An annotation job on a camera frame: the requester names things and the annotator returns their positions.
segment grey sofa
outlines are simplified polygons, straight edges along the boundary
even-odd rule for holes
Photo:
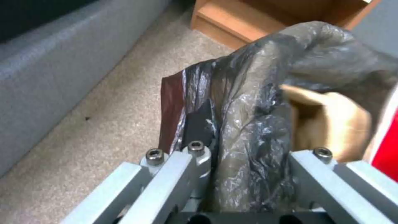
[[[0,176],[131,48],[170,0],[100,0],[0,45]]]

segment plastic bag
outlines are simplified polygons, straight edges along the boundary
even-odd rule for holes
[[[342,93],[369,111],[375,124],[397,68],[395,58],[336,26],[288,27],[164,78],[159,148],[181,150],[186,115],[210,100],[212,155],[218,159],[211,210],[291,210],[291,111],[279,85]]]

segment hex socket screw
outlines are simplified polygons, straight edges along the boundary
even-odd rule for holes
[[[188,144],[188,153],[194,157],[199,157],[205,153],[205,145],[202,141],[191,141]]]
[[[160,149],[150,149],[145,154],[148,165],[157,166],[164,162],[164,154]]]
[[[328,164],[333,158],[332,151],[325,147],[316,147],[312,153],[324,164]]]

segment wooden cabinet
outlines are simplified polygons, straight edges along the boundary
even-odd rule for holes
[[[324,21],[353,29],[380,0],[196,0],[191,28],[237,49],[288,26]]]

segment grey wall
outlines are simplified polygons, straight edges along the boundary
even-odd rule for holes
[[[353,33],[375,50],[398,57],[398,0],[381,0]]]
[[[0,176],[125,55],[170,0],[100,0],[0,45]]]

